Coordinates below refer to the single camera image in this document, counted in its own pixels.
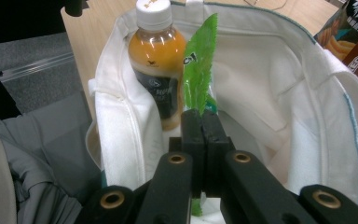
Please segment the plastic bottle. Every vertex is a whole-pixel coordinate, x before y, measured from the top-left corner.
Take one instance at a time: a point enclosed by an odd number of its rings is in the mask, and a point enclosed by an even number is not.
[[[162,129],[168,131],[180,123],[186,41],[172,27],[169,0],[138,0],[136,15],[139,29],[129,44],[131,65],[138,81],[154,97]]]

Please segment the canvas bag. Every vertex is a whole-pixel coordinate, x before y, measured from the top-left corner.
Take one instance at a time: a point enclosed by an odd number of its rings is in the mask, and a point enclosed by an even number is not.
[[[219,117],[236,148],[254,152],[294,193],[322,184],[358,203],[357,77],[273,11],[172,2],[173,25],[187,40],[213,13]],[[132,71],[127,50],[137,28],[134,9],[117,18],[89,81],[98,123],[89,132],[90,155],[107,185],[130,189],[153,177],[169,137],[180,135],[161,130],[154,100]]]

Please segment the table surface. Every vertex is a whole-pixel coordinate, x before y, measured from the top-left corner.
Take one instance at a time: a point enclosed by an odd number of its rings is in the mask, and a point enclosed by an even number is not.
[[[205,0],[233,5],[248,6],[255,0]],[[277,12],[297,21],[316,34],[324,23],[337,11],[333,5],[324,0],[259,0],[257,7],[276,9]],[[78,72],[85,92],[88,92],[88,81],[94,78],[95,70],[103,47],[110,36],[115,19],[123,12],[133,8],[136,0],[92,0],[88,1],[89,8],[83,10],[81,17],[68,16],[64,8],[62,18],[75,55]],[[95,117],[94,105],[87,95],[90,112]]]

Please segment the green package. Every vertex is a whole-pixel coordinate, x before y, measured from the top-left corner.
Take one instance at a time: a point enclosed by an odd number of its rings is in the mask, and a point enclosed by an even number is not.
[[[211,15],[187,42],[184,59],[183,95],[185,110],[217,112],[212,93],[212,61],[216,46],[217,14]]]

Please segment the black label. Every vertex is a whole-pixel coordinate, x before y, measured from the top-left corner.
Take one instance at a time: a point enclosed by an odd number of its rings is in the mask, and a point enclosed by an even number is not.
[[[134,71],[138,81],[152,94],[161,119],[170,118],[178,109],[178,80],[170,77],[153,77]]]

